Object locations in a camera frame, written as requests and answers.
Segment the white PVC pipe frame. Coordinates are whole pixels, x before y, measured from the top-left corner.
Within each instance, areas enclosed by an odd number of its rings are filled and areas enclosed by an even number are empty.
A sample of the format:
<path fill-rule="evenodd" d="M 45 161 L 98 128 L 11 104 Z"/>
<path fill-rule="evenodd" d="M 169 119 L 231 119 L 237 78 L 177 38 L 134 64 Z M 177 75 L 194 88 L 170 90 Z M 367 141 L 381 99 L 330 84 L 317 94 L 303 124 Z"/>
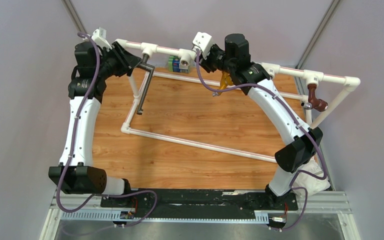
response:
<path fill-rule="evenodd" d="M 292 111 L 295 112 L 311 128 L 318 127 L 319 124 L 322 123 L 327 118 L 327 116 L 351 92 L 355 91 L 357 89 L 357 87 L 361 84 L 361 80 L 357 77 L 329 75 L 329 74 L 325 74 L 325 73 L 319 72 L 319 71 L 308 70 L 308 69 L 305 69 L 305 70 L 294 69 L 294 68 L 289 68 L 289 67 L 281 66 L 278 64 L 272 64 L 272 63 L 266 63 L 266 62 L 257 62 L 257 63 L 262 64 L 262 66 L 266 70 L 274 69 L 276 72 L 276 75 L 278 75 L 278 74 L 279 75 L 287 75 L 290 77 L 303 79 L 305 81 L 306 86 L 309 84 L 316 84 L 318 87 L 319 83 L 321 83 L 321 82 L 341 84 L 343 86 L 342 91 L 335 97 L 335 99 L 331 103 L 328 103 L 327 110 L 325 110 L 323 112 L 319 112 L 315 109 L 304 109 L 302 107 L 301 104 L 306 103 L 308 101 L 309 93 L 308 94 L 295 94 L 295 93 L 289 93 L 289 92 L 281 92 L 281 91 L 278 91 L 278 89 L 277 89 L 277 91 L 280 93 L 280 95 L 284 98 L 284 100 L 287 102 L 287 104 L 291 107 Z M 256 160 L 265 161 L 265 162 L 274 163 L 276 161 L 274 156 L 269 156 L 269 155 L 264 155 L 264 154 L 259 154 L 259 153 L 255 153 L 255 152 L 249 152 L 249 151 L 243 151 L 243 150 L 239 150 L 239 149 L 235 149 L 235 148 L 222 147 L 222 146 L 218 146 L 218 145 L 188 140 L 185 138 L 178 138 L 178 137 L 174 137 L 174 136 L 170 136 L 170 135 L 159 134 L 159 133 L 155 133 L 155 132 L 151 132 L 151 131 L 144 131 L 144 130 L 132 128 L 131 127 L 131 121 L 133 119 L 133 116 L 135 114 L 137 114 L 136 112 L 137 112 L 138 104 L 140 102 L 140 98 L 141 98 L 141 95 L 143 92 L 143 88 L 144 88 L 147 76 L 148 76 L 148 73 L 146 73 L 144 75 L 141 86 L 136 86 L 132 77 L 130 77 L 128 79 L 130 86 L 131 86 L 131 89 L 133 90 L 134 100 L 132 103 L 132 107 L 131 107 L 130 111 L 128 112 L 128 115 L 121 126 L 121 131 L 123 133 L 133 134 L 133 135 L 137 135 L 137 136 L 143 136 L 143 137 L 147 137 L 147 138 L 177 143 L 177 144 L 181 144 L 181 145 L 185 145 L 185 146 L 191 146 L 191 147 L 195 147 L 195 148 L 206 149 L 206 150 L 210 150 L 210 151 L 216 151 L 216 152 L 235 155 L 235 156 L 241 156 L 241 157 L 256 159 Z M 211 87 L 213 89 L 217 89 L 220 87 L 220 81 L 206 80 L 201 75 L 198 75 L 197 77 L 190 77 L 190 76 L 185 76 L 185 75 L 155 71 L 153 73 L 153 77 L 164 78 L 164 79 L 173 80 L 173 81 L 181 81 L 181 82 L 187 82 L 187 83 L 201 84 L 203 86 L 208 85 L 209 87 Z M 245 106 L 250 106 L 250 105 L 258 106 L 250 97 L 248 97 L 248 100 L 245 102 Z"/>

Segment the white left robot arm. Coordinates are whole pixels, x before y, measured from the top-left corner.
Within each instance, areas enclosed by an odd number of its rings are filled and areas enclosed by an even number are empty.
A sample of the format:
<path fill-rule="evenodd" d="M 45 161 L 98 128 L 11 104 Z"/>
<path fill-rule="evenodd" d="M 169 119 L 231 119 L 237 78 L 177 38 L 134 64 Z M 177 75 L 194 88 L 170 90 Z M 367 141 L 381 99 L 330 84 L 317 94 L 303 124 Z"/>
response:
<path fill-rule="evenodd" d="M 68 85 L 68 133 L 58 165 L 49 167 L 48 176 L 65 194 L 113 195 L 120 207 L 127 207 L 133 201 L 130 185 L 126 179 L 110 177 L 94 167 L 93 138 L 106 80 L 131 75 L 142 60 L 116 41 L 111 48 L 79 43 L 74 56 L 77 64 Z"/>

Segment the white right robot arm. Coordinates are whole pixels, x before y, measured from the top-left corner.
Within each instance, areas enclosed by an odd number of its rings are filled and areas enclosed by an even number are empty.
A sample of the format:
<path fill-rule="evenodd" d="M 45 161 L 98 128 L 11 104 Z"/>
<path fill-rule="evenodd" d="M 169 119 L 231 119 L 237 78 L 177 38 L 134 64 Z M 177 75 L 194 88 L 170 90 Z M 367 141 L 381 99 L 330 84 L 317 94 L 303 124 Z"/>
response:
<path fill-rule="evenodd" d="M 279 209 L 286 201 L 285 194 L 292 189 L 293 181 L 303 170 L 302 166 L 320 153 L 323 132 L 302 120 L 280 95 L 262 64 L 251 61 L 249 42 L 241 33 L 224 38 L 224 49 L 214 43 L 212 36 L 198 32 L 192 40 L 197 70 L 207 73 L 222 72 L 219 88 L 207 84 L 213 96 L 240 89 L 267 115 L 280 134 L 284 148 L 274 155 L 278 165 L 273 179 L 266 187 L 266 205 Z"/>

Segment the dark grey long faucet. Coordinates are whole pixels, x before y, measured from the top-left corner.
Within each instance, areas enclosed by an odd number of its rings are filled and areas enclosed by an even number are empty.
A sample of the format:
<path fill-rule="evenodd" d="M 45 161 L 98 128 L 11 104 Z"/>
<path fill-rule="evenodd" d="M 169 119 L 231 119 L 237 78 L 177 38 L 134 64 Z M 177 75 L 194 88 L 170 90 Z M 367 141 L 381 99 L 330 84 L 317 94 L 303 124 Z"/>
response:
<path fill-rule="evenodd" d="M 148 64 L 149 59 L 150 59 L 150 56 L 147 53 L 143 53 L 142 54 L 142 61 L 137 66 L 138 68 L 145 70 L 148 73 L 148 75 L 145 79 L 145 84 L 144 84 L 143 91 L 142 91 L 142 94 L 140 97 L 140 101 L 139 101 L 139 104 L 137 106 L 137 110 L 136 110 L 137 115 L 143 114 L 143 111 L 144 111 L 143 105 L 145 103 L 146 95 L 148 93 L 148 89 L 149 89 L 149 86 L 150 86 L 150 83 L 152 81 L 152 77 L 153 77 L 154 71 L 155 71 L 155 66 Z"/>

